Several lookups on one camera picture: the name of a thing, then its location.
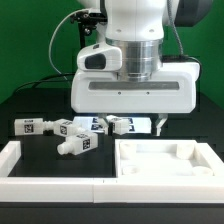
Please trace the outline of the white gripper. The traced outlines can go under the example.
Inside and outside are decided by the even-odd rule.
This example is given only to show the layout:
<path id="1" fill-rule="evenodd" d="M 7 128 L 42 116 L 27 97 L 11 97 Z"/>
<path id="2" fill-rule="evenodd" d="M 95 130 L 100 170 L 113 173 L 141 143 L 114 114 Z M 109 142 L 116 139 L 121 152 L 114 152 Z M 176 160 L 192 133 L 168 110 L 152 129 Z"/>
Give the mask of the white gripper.
<path id="1" fill-rule="evenodd" d="M 152 119 L 152 135 L 159 136 L 166 113 L 190 113 L 196 105 L 196 62 L 164 63 L 147 81 L 120 81 L 114 72 L 78 70 L 71 90 L 76 113 L 159 113 Z M 105 114 L 98 115 L 105 134 L 110 133 Z"/>

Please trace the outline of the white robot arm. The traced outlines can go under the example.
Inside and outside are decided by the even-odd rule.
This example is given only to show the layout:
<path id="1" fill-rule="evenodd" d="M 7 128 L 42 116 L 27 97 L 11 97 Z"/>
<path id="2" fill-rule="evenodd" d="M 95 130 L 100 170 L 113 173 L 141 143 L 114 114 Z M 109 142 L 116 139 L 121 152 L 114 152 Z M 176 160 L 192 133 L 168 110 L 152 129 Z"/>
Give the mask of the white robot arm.
<path id="1" fill-rule="evenodd" d="M 184 53 L 164 56 L 163 28 L 197 24 L 213 0 L 80 2 L 99 38 L 77 57 L 71 91 L 75 112 L 97 114 L 103 131 L 120 135 L 129 128 L 122 114 L 156 114 L 158 134 L 169 114 L 195 108 L 201 65 Z"/>

